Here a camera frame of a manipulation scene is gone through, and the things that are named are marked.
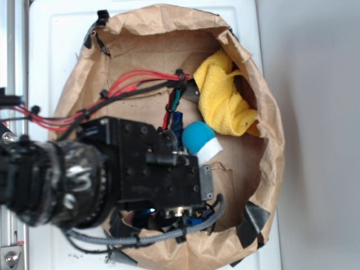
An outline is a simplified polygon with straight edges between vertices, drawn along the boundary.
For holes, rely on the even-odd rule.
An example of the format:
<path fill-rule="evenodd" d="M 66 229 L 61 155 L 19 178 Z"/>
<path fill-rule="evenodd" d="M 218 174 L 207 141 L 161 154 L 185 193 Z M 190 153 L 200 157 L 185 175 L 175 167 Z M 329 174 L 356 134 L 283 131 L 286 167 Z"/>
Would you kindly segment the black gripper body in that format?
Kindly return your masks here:
<path fill-rule="evenodd" d="M 102 117 L 81 124 L 76 139 L 101 153 L 102 218 L 113 208 L 181 217 L 204 210 L 214 198 L 210 168 L 180 152 L 171 130 L 158 134 L 150 124 Z"/>

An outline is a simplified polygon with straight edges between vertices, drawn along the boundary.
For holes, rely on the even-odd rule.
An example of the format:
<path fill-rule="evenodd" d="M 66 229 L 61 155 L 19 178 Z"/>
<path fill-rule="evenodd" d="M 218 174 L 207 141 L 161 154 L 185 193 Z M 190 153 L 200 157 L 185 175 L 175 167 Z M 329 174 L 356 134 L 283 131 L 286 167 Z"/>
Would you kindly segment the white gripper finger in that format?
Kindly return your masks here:
<path fill-rule="evenodd" d="M 199 166 L 201 167 L 205 165 L 209 160 L 214 158 L 222 151 L 223 147 L 221 146 L 217 137 L 213 137 L 209 140 L 205 139 L 200 141 L 200 148 L 196 152 Z"/>

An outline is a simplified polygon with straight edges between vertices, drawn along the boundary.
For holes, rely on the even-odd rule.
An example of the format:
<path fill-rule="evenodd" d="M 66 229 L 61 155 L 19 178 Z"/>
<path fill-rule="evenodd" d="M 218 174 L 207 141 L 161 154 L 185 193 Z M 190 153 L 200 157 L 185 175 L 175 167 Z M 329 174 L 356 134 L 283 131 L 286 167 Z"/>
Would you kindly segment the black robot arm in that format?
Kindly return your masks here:
<path fill-rule="evenodd" d="M 113 209 L 177 217 L 213 198 L 210 169 L 146 123 L 103 117 L 76 139 L 1 144 L 1 204 L 30 226 L 91 228 Z"/>

